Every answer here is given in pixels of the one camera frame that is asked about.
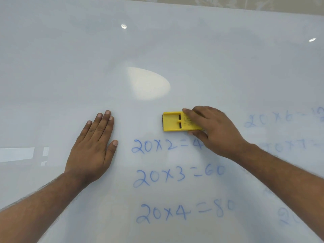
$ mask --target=whiteboard surface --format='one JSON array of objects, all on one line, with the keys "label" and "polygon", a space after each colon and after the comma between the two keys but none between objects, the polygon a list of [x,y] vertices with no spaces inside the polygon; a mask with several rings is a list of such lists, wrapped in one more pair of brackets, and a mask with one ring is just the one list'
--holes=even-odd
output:
[{"label": "whiteboard surface", "polygon": [[321,242],[239,165],[163,133],[161,115],[217,107],[249,142],[323,176],[323,17],[1,0],[0,30],[0,207],[62,173],[87,120],[115,117],[111,167],[40,242]]}]

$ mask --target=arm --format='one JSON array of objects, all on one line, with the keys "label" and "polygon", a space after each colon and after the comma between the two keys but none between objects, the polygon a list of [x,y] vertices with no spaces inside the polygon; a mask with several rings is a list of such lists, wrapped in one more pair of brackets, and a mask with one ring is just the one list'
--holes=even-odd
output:
[{"label": "arm", "polygon": [[0,212],[1,243],[37,242],[87,185],[109,168],[117,140],[107,147],[114,125],[110,111],[88,121],[77,138],[65,171],[33,195]]},{"label": "arm", "polygon": [[190,131],[214,153],[248,170],[324,240],[324,179],[287,163],[243,139],[220,110],[196,106],[183,112],[201,130]]}]

